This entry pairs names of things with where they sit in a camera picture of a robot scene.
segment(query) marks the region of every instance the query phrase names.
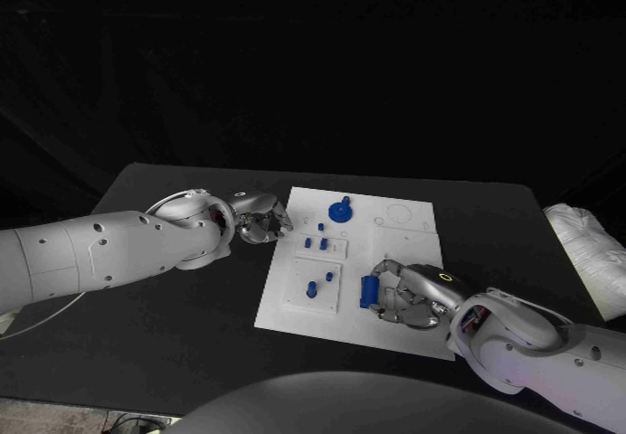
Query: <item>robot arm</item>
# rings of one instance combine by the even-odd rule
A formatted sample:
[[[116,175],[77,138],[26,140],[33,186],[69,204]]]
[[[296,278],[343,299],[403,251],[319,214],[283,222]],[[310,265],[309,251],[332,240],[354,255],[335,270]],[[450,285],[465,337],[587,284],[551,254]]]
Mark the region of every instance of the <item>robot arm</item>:
[[[626,432],[623,334],[574,325],[537,307],[564,323],[554,326],[528,302],[493,288],[470,296],[460,280],[430,265],[406,267],[387,259],[372,276],[384,271],[401,277],[397,294],[410,304],[391,313],[378,304],[371,305],[381,319],[429,330],[414,324],[447,316],[449,348],[466,358],[493,388],[506,394],[528,388],[574,417]]]
[[[271,215],[287,231],[293,226],[277,197],[243,196],[244,212],[205,190],[189,190],[147,212],[111,212],[0,231],[0,312],[126,285],[172,268],[205,267],[230,255],[235,232],[248,242],[251,233],[260,242],[280,238],[280,232],[267,235]]]

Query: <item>black table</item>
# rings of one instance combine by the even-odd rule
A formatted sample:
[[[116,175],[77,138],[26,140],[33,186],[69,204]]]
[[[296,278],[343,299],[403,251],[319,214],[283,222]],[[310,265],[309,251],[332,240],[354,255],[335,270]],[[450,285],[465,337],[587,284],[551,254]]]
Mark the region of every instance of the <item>black table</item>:
[[[478,292],[501,288],[576,322],[605,325],[532,192],[521,185],[134,164],[94,213],[146,211],[191,188],[217,196],[268,191],[286,203],[293,186],[433,202],[443,264],[469,286]],[[231,250],[204,269],[176,269],[88,293],[36,330],[0,342],[0,395],[183,415],[253,382],[351,370],[453,385],[593,430],[531,391],[511,397],[492,390],[462,359],[446,362],[254,328],[274,244],[253,246],[237,238]],[[13,328],[71,299],[26,307]]]

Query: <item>white board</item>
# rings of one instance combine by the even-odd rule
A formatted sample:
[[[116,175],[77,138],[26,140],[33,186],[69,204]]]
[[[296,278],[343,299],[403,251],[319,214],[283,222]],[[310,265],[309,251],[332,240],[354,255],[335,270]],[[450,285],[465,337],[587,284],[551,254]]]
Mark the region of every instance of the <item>white board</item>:
[[[329,207],[342,202],[345,196],[351,200],[354,215],[346,223],[336,223],[329,218]],[[455,360],[455,354],[446,347],[449,324],[444,320],[434,330],[417,331],[406,325],[382,321],[369,309],[359,306],[361,277],[369,275],[374,265],[387,255],[404,265],[443,265],[431,203],[294,187],[287,212],[293,219],[293,232],[286,232],[284,239],[277,243],[254,325],[280,332]],[[319,223],[325,225],[323,232],[319,232]],[[346,258],[306,255],[303,243],[312,237],[328,238],[329,242],[346,241]],[[294,279],[297,259],[339,266],[339,275],[333,278],[338,292],[335,305],[331,290],[325,297],[319,295],[320,299],[306,297],[306,279],[315,278],[322,290],[322,269],[331,265],[320,266],[322,269],[306,266],[312,274]],[[382,294],[387,287],[395,287],[397,281],[398,278],[390,273],[381,276]],[[290,294],[297,294],[300,301],[286,302],[292,300]]]

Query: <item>blue object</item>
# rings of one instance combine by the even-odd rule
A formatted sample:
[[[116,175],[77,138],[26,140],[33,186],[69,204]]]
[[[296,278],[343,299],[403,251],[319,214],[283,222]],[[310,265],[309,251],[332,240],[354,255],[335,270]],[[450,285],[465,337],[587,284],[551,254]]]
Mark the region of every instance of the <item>blue object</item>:
[[[378,285],[380,278],[377,276],[365,276],[361,279],[361,307],[369,308],[369,305],[378,304]]]
[[[345,196],[342,202],[333,203],[329,208],[329,217],[333,222],[345,223],[352,218],[352,208],[349,207],[349,197]]]
[[[318,295],[318,283],[309,282],[309,289],[306,290],[306,295],[309,298],[315,298]]]

